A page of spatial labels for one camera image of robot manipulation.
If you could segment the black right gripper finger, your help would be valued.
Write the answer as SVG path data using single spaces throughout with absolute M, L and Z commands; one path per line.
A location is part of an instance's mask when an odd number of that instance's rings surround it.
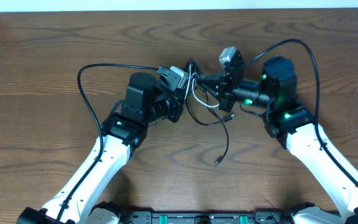
M 206 86 L 225 85 L 226 74 L 220 72 L 212 75 L 200 75 L 196 78 L 196 83 L 199 85 L 206 85 Z
M 221 101 L 221 94 L 219 90 L 212 88 L 208 85 L 202 84 L 202 89 L 210 93 L 216 100 Z

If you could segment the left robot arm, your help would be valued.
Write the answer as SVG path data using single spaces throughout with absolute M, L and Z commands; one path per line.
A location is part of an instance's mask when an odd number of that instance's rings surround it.
M 85 161 L 67 184 L 40 210 L 27 207 L 18 223 L 119 223 L 124 213 L 97 203 L 113 176 L 147 136 L 149 124 L 161 118 L 176 123 L 183 111 L 188 73 L 161 68 L 159 78 L 131 75 L 126 97 L 98 125 L 99 136 Z

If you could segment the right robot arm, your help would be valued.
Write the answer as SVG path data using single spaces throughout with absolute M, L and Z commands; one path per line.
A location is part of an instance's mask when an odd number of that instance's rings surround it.
M 259 82 L 242 78 L 238 60 L 223 62 L 224 73 L 198 75 L 196 84 L 229 111 L 233 103 L 265 108 L 265 129 L 284 149 L 299 159 L 334 202 L 338 214 L 304 203 L 291 211 L 292 223 L 358 223 L 358 170 L 329 140 L 318 115 L 311 114 L 296 93 L 297 77 L 291 60 L 268 59 Z

